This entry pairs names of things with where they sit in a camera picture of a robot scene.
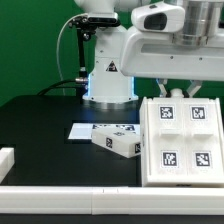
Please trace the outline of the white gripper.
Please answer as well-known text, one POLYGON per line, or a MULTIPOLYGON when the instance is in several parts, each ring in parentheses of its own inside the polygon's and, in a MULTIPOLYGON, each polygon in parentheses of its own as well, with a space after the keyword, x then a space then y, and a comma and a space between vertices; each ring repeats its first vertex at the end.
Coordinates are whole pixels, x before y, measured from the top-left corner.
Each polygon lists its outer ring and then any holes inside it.
POLYGON ((131 27, 125 34, 120 69, 125 76, 158 78, 161 97, 168 97, 167 79, 191 80, 192 98, 203 81, 224 81, 224 29, 202 47, 178 46, 170 33, 142 32, 131 27))

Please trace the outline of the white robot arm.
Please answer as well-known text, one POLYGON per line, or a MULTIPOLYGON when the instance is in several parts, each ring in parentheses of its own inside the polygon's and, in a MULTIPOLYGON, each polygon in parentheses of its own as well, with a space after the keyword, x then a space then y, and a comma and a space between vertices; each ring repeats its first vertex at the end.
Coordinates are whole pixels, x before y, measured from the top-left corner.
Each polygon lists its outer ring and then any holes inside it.
POLYGON ((169 79, 224 81, 224 0, 74 0, 81 29, 95 33, 95 65, 83 100, 101 108, 135 102, 135 77, 155 78, 163 96, 169 79))

